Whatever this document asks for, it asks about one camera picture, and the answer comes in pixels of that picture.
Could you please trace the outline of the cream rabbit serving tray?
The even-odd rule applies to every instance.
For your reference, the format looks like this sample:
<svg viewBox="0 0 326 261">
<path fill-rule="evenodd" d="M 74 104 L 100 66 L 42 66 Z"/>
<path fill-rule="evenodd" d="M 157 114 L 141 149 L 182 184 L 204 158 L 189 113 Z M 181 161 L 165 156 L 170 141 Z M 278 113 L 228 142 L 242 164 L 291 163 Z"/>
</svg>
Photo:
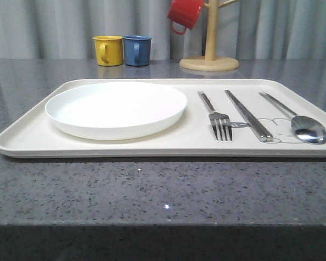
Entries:
<svg viewBox="0 0 326 261">
<path fill-rule="evenodd" d="M 58 130 L 45 113 L 42 100 L 0 134 L 0 152 L 15 158 L 65 157 L 326 157 L 326 144 L 301 142 L 292 134 L 290 118 L 263 98 L 269 93 L 300 115 L 326 127 L 326 112 L 284 85 L 265 79 L 155 79 L 187 97 L 181 119 L 162 132 L 131 140 L 100 141 L 77 138 Z M 218 142 L 211 130 L 208 111 L 198 96 L 205 92 L 216 110 L 240 122 L 242 117 L 225 94 L 230 90 L 273 134 L 261 142 L 250 128 L 235 128 L 231 142 Z"/>
</svg>

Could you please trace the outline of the white round plate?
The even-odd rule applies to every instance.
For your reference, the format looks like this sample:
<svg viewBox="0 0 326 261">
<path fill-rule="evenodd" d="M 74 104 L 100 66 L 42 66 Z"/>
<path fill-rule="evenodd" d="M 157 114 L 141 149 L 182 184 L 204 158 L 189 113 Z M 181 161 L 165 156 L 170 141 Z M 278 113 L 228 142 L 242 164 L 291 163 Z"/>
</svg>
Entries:
<svg viewBox="0 0 326 261">
<path fill-rule="evenodd" d="M 181 118 L 186 96 L 167 85 L 109 82 L 83 85 L 55 95 L 45 112 L 61 131 L 94 140 L 140 138 Z"/>
</svg>

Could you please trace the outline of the silver fork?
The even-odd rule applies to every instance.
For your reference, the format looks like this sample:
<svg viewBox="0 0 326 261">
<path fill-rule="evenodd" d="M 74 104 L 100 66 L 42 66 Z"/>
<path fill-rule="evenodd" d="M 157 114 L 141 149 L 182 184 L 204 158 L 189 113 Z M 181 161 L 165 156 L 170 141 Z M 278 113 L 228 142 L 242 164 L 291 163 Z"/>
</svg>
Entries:
<svg viewBox="0 0 326 261">
<path fill-rule="evenodd" d="M 231 128 L 230 118 L 226 114 L 219 113 L 215 110 L 209 98 L 203 91 L 198 91 L 200 98 L 206 104 L 210 114 L 209 120 L 216 141 L 218 142 L 232 142 L 233 132 Z"/>
</svg>

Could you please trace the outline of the blue mug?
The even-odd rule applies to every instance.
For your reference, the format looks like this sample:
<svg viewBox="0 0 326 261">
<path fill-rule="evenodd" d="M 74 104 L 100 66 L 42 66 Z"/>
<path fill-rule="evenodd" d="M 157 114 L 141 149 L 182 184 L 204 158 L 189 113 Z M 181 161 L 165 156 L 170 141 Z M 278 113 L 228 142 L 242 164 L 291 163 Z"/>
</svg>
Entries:
<svg viewBox="0 0 326 261">
<path fill-rule="evenodd" d="M 126 35 L 123 37 L 124 63 L 129 66 L 147 66 L 150 63 L 151 36 Z"/>
</svg>

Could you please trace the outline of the silver spoon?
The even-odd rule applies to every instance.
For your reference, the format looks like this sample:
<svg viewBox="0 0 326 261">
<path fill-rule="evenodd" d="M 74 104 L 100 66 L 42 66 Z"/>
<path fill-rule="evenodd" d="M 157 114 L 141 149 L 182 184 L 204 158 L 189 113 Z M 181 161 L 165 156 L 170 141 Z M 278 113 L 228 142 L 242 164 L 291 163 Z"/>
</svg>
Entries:
<svg viewBox="0 0 326 261">
<path fill-rule="evenodd" d="M 326 128 L 319 121 L 308 116 L 298 115 L 288 106 L 266 92 L 259 92 L 259 94 L 281 110 L 285 110 L 292 115 L 291 129 L 299 140 L 315 145 L 326 144 Z"/>
</svg>

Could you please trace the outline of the red mug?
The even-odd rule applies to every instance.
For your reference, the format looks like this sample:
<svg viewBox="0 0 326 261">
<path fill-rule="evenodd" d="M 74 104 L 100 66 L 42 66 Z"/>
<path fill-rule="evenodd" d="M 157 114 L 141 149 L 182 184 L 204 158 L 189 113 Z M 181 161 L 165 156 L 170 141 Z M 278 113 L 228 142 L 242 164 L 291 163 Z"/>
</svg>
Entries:
<svg viewBox="0 0 326 261">
<path fill-rule="evenodd" d="M 192 29 L 203 10 L 203 6 L 203 0 L 173 0 L 167 15 L 172 31 L 183 35 L 187 29 Z M 183 26 L 184 29 L 177 31 L 173 26 L 174 23 Z"/>
</svg>

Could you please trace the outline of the yellow mug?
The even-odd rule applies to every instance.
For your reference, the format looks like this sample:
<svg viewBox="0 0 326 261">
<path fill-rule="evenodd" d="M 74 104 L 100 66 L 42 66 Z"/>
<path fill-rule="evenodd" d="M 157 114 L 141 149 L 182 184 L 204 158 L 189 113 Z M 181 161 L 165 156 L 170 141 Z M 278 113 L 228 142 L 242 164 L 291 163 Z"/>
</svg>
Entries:
<svg viewBox="0 0 326 261">
<path fill-rule="evenodd" d="M 94 36 L 93 40 L 99 66 L 123 64 L 123 38 L 121 36 Z"/>
</svg>

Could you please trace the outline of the wooden mug tree stand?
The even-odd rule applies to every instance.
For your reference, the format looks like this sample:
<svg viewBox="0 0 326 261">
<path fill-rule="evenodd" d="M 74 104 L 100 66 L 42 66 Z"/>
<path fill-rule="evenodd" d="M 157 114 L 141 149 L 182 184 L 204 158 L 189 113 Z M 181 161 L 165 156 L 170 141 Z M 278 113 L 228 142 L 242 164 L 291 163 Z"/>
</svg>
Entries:
<svg viewBox="0 0 326 261">
<path fill-rule="evenodd" d="M 204 3 L 208 8 L 208 24 L 206 30 L 205 55 L 183 58 L 179 65 L 185 69 L 196 71 L 230 71 L 239 67 L 235 58 L 220 57 L 216 55 L 218 11 L 235 1 L 209 1 Z"/>
</svg>

